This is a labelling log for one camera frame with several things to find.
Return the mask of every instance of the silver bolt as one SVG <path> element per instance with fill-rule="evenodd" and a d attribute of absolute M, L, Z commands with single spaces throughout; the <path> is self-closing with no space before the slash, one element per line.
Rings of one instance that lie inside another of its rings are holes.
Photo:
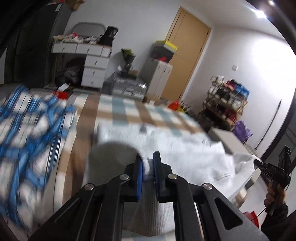
<path fill-rule="evenodd" d="M 177 177 L 178 177 L 178 176 L 177 176 L 176 174 L 173 174 L 173 173 L 170 173 L 170 174 L 168 175 L 168 178 L 171 179 L 171 180 L 176 180 Z"/>
<path fill-rule="evenodd" d="M 212 190 L 213 185 L 210 184 L 210 183 L 205 183 L 205 184 L 203 185 L 203 188 L 206 189 L 206 190 Z"/>
<path fill-rule="evenodd" d="M 129 179 L 129 175 L 127 175 L 127 174 L 121 174 L 119 178 L 124 181 L 124 180 Z"/>
<path fill-rule="evenodd" d="M 93 190 L 93 188 L 94 188 L 94 185 L 93 184 L 91 184 L 91 183 L 88 183 L 88 184 L 86 184 L 85 186 L 84 186 L 84 189 L 85 190 Z"/>

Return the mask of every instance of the cabinet door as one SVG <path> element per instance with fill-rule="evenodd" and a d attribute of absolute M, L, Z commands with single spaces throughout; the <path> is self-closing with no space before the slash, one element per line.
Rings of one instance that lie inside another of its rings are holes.
<path fill-rule="evenodd" d="M 157 88 L 158 82 L 160 80 L 160 77 L 165 69 L 166 64 L 162 61 L 159 61 L 156 68 L 154 69 L 154 74 L 152 76 L 149 88 L 148 88 L 148 94 L 154 95 L 155 90 Z"/>
<path fill-rule="evenodd" d="M 163 72 L 161 74 L 161 77 L 159 79 L 158 85 L 156 87 L 156 90 L 154 92 L 154 95 L 156 95 L 158 97 L 161 96 L 161 94 L 162 94 L 162 92 L 163 92 L 163 90 L 165 88 L 165 85 L 166 85 L 166 83 L 168 81 L 168 78 L 170 76 L 170 73 L 171 73 L 172 69 L 173 69 L 173 67 L 171 65 L 169 65 L 169 64 L 164 68 L 164 70 L 163 70 Z"/>

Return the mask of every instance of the sleeve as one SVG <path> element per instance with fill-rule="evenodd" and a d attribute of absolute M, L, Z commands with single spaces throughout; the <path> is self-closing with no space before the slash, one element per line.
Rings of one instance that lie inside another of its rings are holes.
<path fill-rule="evenodd" d="M 286 220 L 288 211 L 288 206 L 284 203 L 281 207 L 274 210 L 273 216 L 267 214 L 261 230 L 270 241 L 278 240 L 285 232 L 281 224 Z"/>

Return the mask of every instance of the purple plastic bag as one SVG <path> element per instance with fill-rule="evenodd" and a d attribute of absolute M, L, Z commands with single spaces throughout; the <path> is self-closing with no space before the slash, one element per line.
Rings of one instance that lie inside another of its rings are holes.
<path fill-rule="evenodd" d="M 242 143 L 245 143 L 253 135 L 242 120 L 237 121 L 232 132 Z"/>

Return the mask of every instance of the shoe rack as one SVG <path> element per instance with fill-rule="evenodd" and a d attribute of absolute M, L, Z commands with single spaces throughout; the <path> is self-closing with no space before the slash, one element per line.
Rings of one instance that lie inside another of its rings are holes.
<path fill-rule="evenodd" d="M 203 102 L 203 109 L 212 112 L 224 123 L 223 126 L 226 126 L 228 131 L 232 131 L 247 103 L 244 96 L 226 87 L 225 83 L 212 82 L 212 87 Z"/>

